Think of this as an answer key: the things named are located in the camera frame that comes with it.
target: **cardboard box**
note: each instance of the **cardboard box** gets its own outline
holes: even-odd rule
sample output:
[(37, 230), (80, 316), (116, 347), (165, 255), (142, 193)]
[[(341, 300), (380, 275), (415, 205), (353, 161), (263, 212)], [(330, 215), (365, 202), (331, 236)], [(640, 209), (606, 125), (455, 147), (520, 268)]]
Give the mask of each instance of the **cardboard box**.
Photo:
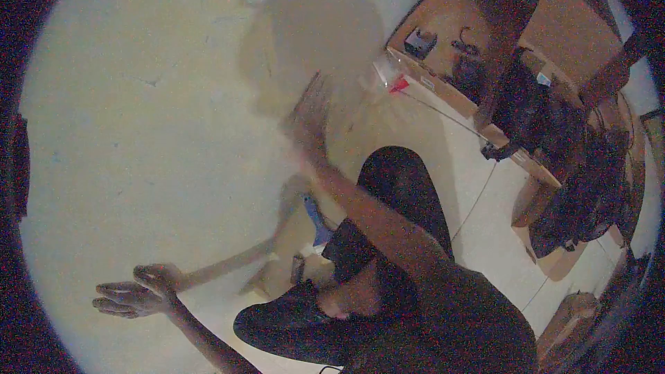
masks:
[[(404, 46), (417, 29), (437, 37), (437, 45), (422, 60), (409, 55)], [(487, 57), (490, 33), (477, 0), (425, 0), (390, 38), (387, 51), (404, 73), (470, 118), (478, 112), (477, 104), (445, 81), (455, 64), (456, 51), (450, 44), (463, 40)], [(616, 34), (584, 0), (539, 0), (517, 44), (533, 50), (523, 56), (523, 62), (534, 74), (542, 73), (550, 80), (556, 76), (553, 96), (576, 107), (582, 105), (577, 97), (579, 87), (622, 49)], [(494, 125), (479, 132), (497, 147), (508, 142)], [(511, 159), (540, 182), (558, 188), (578, 162), (576, 152), (578, 148), (571, 151), (566, 163), (555, 165), (524, 150)]]

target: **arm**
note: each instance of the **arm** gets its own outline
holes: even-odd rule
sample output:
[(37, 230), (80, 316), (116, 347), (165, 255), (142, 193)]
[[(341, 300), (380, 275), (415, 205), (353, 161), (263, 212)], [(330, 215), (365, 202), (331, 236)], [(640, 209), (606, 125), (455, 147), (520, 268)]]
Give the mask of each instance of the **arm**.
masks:
[(342, 207), (367, 239), (416, 284), (429, 275), (456, 268), (441, 245), (419, 226), (357, 187), (337, 168), (321, 162), (317, 183)]
[(215, 368), (229, 374), (260, 374), (245, 357), (203, 326), (175, 295), (170, 301), (171, 309), (166, 314), (168, 319)]
[(163, 313), (187, 336), (215, 368), (230, 374), (260, 374), (236, 350), (203, 326), (185, 305), (176, 291), (180, 271), (170, 264), (137, 266), (135, 282), (104, 283), (97, 285), (97, 297), (92, 305), (101, 313), (125, 319), (141, 318)]

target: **white floor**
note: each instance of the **white floor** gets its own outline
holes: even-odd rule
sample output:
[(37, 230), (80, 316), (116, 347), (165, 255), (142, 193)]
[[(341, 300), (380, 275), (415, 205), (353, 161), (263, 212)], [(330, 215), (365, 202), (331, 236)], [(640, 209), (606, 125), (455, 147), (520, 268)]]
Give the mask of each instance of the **white floor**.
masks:
[[(478, 137), (414, 101), (355, 101), (355, 75), (416, 1), (60, 1), (21, 104), (32, 151), (21, 230), (38, 294), (87, 372), (212, 372), (160, 316), (125, 321), (96, 313), (95, 284), (128, 279), (136, 264), (197, 270), (269, 239), (295, 172), (277, 122), (317, 68), (333, 72), (345, 92), (339, 113), (362, 114), (352, 130), (335, 134), (331, 156), (353, 174), (379, 146), (419, 152), (458, 261), (485, 273), (536, 334), (567, 292), (603, 289), (619, 257), (606, 237), (561, 282), (531, 263), (510, 229), (523, 170), (486, 161)], [(639, 104), (635, 84), (629, 98), (648, 106)], [(465, 124), (440, 101), (429, 103)], [(649, 154), (646, 185), (638, 253), (652, 246), (660, 219)], [(222, 266), (223, 277), (188, 291), (184, 301), (263, 372), (318, 372), (231, 333), (236, 312), (258, 300), (237, 292), (264, 261)]]

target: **hand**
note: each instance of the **hand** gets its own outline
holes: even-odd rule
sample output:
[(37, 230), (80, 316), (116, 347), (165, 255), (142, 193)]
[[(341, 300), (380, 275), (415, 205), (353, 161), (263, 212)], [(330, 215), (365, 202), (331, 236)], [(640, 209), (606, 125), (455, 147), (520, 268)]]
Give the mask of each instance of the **hand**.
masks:
[(97, 297), (92, 301), (106, 315), (135, 319), (171, 310), (182, 276), (171, 264), (152, 264), (134, 268), (135, 282), (97, 285)]
[(313, 165), (327, 160), (326, 125), (330, 107), (328, 77), (317, 72), (310, 81), (293, 112), (287, 117), (284, 129), (302, 160)]

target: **man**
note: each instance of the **man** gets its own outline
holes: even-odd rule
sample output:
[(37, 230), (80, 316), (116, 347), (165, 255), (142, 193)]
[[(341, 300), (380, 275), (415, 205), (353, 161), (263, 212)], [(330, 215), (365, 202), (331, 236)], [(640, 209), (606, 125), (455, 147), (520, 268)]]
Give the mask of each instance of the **man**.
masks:
[[(333, 287), (305, 282), (236, 318), (237, 335), (285, 357), (344, 365), (344, 373), (531, 373), (533, 331), (480, 273), (452, 261), (436, 191), (417, 154), (381, 148), (354, 185), (327, 159), (327, 96), (316, 75), (290, 118), (303, 169), (346, 211), (326, 248)], [(178, 300), (178, 278), (138, 266), (137, 284), (103, 284), (100, 312), (125, 318), (165, 313), (227, 373), (257, 373)]]

